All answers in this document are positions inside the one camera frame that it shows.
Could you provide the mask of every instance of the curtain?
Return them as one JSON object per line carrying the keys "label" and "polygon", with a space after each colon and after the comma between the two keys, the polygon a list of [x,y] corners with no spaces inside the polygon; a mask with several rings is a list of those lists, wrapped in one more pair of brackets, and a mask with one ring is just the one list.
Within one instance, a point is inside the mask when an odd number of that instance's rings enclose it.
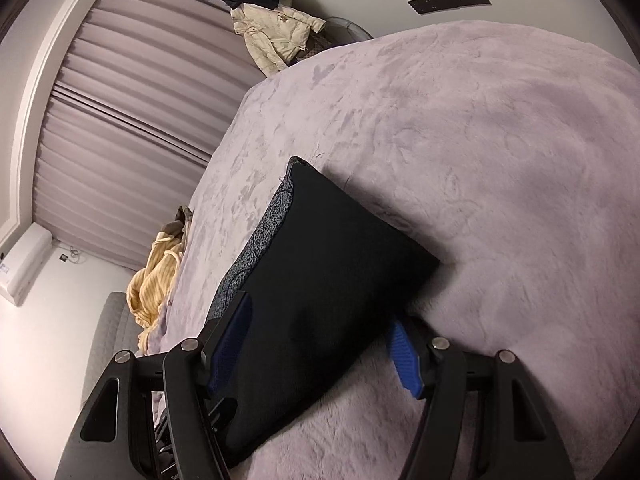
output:
{"label": "curtain", "polygon": [[264,75],[219,0],[97,0],[52,90],[34,221],[131,269]]}

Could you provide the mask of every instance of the black pillow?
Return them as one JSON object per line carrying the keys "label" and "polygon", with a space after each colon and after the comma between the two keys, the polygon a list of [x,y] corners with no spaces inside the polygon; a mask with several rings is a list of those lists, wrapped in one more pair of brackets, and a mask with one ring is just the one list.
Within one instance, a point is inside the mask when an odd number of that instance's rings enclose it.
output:
{"label": "black pillow", "polygon": [[251,455],[343,375],[438,266],[311,165],[289,161],[255,233],[216,292],[219,317],[238,290],[254,319],[229,384],[238,401],[218,440],[229,466]]}

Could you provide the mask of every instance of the blue rubber pad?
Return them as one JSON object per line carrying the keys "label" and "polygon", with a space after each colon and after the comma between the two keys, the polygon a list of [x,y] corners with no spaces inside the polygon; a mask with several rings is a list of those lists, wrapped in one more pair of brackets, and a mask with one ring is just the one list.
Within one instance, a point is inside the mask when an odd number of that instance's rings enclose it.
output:
{"label": "blue rubber pad", "polygon": [[386,346],[396,365],[396,371],[402,386],[418,399],[424,388],[424,383],[420,378],[420,360],[409,340],[409,336],[399,321],[395,321],[391,329],[389,329]]}
{"label": "blue rubber pad", "polygon": [[211,395],[224,388],[231,379],[253,317],[254,304],[245,294],[211,356],[211,377],[207,385]]}

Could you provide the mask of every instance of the air conditioner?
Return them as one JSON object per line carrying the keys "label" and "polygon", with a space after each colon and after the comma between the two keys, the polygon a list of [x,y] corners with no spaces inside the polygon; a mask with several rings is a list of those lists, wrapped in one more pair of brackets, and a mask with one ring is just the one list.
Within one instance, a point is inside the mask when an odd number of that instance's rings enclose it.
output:
{"label": "air conditioner", "polygon": [[51,233],[36,223],[31,224],[0,262],[0,295],[19,306],[51,244]]}

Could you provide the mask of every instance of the fluffy bedspread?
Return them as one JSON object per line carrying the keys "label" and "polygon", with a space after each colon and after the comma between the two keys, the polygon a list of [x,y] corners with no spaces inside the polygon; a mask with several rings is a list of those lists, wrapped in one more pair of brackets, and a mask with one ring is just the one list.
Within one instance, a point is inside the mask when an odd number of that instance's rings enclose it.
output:
{"label": "fluffy bedspread", "polygon": [[[174,303],[150,343],[198,334],[299,155],[443,261],[412,309],[469,350],[514,351],[578,480],[591,479],[640,405],[639,105],[623,61],[489,22],[408,30],[272,76],[194,194]],[[421,409],[378,342],[235,478],[396,478]]]}

